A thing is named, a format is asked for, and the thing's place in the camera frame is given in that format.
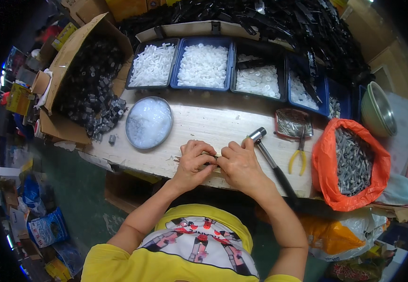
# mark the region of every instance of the green floor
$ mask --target green floor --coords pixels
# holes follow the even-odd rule
[[[106,170],[83,160],[77,152],[35,144],[31,151],[54,187],[55,201],[63,212],[72,240],[85,256],[95,244],[105,243],[118,230],[125,212],[104,200]],[[279,250],[271,226],[259,223],[252,257],[265,279]],[[308,257],[305,282],[322,276],[328,263]]]

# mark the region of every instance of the hammer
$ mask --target hammer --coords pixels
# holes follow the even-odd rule
[[[274,162],[273,158],[271,157],[270,153],[268,153],[267,149],[265,146],[262,144],[262,137],[264,137],[267,134],[267,131],[265,128],[260,127],[256,131],[252,132],[249,135],[249,138],[251,138],[254,141],[254,144],[258,146],[262,154],[266,157],[268,163],[270,166],[273,168],[274,174],[276,175],[277,180],[283,187],[283,189],[286,191],[287,197],[289,197],[289,200],[291,200],[291,205],[293,207],[297,207],[298,205],[298,198],[297,195],[295,194],[295,191],[291,188],[290,182],[288,182],[287,177],[285,176],[284,172],[277,166],[277,164]]]

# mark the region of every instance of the orange plastic bag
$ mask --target orange plastic bag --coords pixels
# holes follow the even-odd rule
[[[337,157],[335,130],[351,129],[375,153],[370,186],[359,194],[347,197],[340,193],[337,182]],[[370,132],[356,121],[332,119],[312,150],[312,184],[323,193],[325,202],[335,211],[349,212],[375,201],[387,186],[390,173],[390,155]]]

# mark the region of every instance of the wooden workbench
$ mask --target wooden workbench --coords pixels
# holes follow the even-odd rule
[[[274,131],[274,112],[280,103],[262,97],[247,97],[237,93],[220,93],[209,91],[142,91],[125,90],[121,98],[130,109],[141,98],[160,96],[168,101],[173,114],[173,127],[164,143],[151,150],[134,148],[125,135],[125,121],[128,111],[124,113],[117,126],[104,134],[102,142],[93,141],[81,153],[81,156],[100,166],[109,168],[109,164],[117,164],[122,168],[149,173],[163,177],[173,177],[177,169],[175,156],[181,156],[180,146],[190,139],[203,140],[211,144],[218,152],[230,141],[241,141],[257,128],[263,126],[267,135],[263,144],[272,155],[276,164],[284,171],[291,186],[299,197],[308,198],[311,194],[310,159],[314,142],[322,134],[321,129],[314,129],[314,136],[305,143],[307,157],[306,169],[299,176],[301,160],[297,158],[293,166],[293,174],[287,172],[292,154],[298,148],[297,142],[278,138]],[[108,143],[109,136],[116,134],[116,143]],[[256,148],[260,166],[266,175],[275,182],[281,195],[285,192],[280,187],[273,170],[262,153]],[[221,174],[212,173],[204,185],[230,189]]]

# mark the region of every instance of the graphic print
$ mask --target graphic print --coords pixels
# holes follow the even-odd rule
[[[165,227],[148,235],[140,248],[258,277],[241,238],[224,224],[209,217],[190,216],[173,219]]]
[[[199,234],[199,236],[194,239],[193,250],[191,251],[188,260],[202,263],[202,260],[208,255],[208,253],[205,251],[207,244],[207,235]]]
[[[145,245],[143,245],[143,248],[146,248],[151,252],[158,252],[161,249],[165,248],[167,245],[175,243],[176,238],[178,238],[181,235],[183,235],[183,233],[169,231],[167,233],[158,235],[157,237],[153,238]]]

